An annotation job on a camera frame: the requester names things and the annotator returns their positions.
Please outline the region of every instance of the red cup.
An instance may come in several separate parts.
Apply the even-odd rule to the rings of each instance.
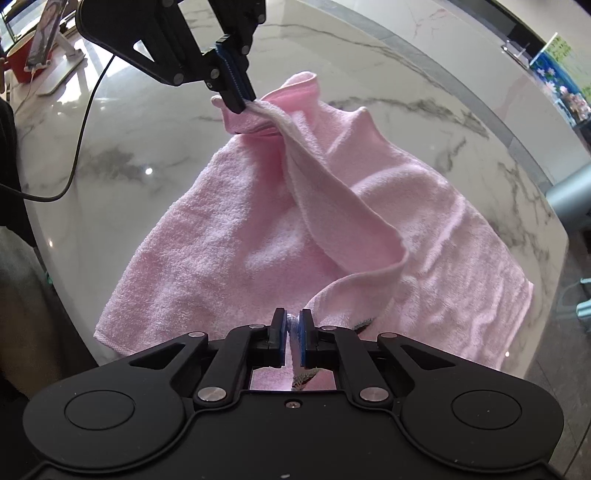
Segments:
[[[31,43],[33,43],[33,36],[35,31],[29,32],[21,38],[16,45],[14,45],[6,55],[6,62],[4,63],[4,70],[11,69],[18,83],[29,83],[31,81],[31,72],[25,72],[25,65],[27,64],[27,57],[29,50],[31,50]],[[35,72],[35,77],[41,74],[42,69]]]

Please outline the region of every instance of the towel fold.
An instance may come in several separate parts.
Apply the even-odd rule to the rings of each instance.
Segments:
[[[446,179],[384,139],[365,108],[319,96],[302,72],[240,115],[212,99],[236,135],[139,246],[97,340],[129,355],[310,308],[317,325],[369,322],[364,339],[398,332],[500,367],[532,284]],[[291,368],[262,369],[254,387],[292,380]]]

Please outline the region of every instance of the smartphone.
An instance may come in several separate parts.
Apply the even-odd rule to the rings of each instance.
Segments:
[[[47,64],[47,57],[56,40],[57,30],[67,3],[68,0],[47,0],[33,36],[26,70],[30,71]]]

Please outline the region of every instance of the metal screw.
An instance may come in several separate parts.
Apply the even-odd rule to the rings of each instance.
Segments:
[[[359,396],[365,401],[384,401],[389,397],[388,390],[379,387],[364,388],[359,392]]]
[[[203,401],[219,401],[226,398],[226,391],[220,387],[205,387],[197,392]]]

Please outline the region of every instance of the floor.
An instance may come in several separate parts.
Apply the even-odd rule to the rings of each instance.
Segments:
[[[569,253],[554,314],[548,321],[527,380],[552,394],[563,409],[564,430],[550,463],[561,473],[568,469],[569,480],[588,480],[591,478],[591,333],[586,333],[574,309],[577,303],[591,297],[579,284],[582,277],[591,277],[591,255],[581,234],[571,234],[569,238]]]
[[[48,280],[35,251],[0,226],[2,480],[17,480],[40,461],[22,429],[27,397],[96,366]]]

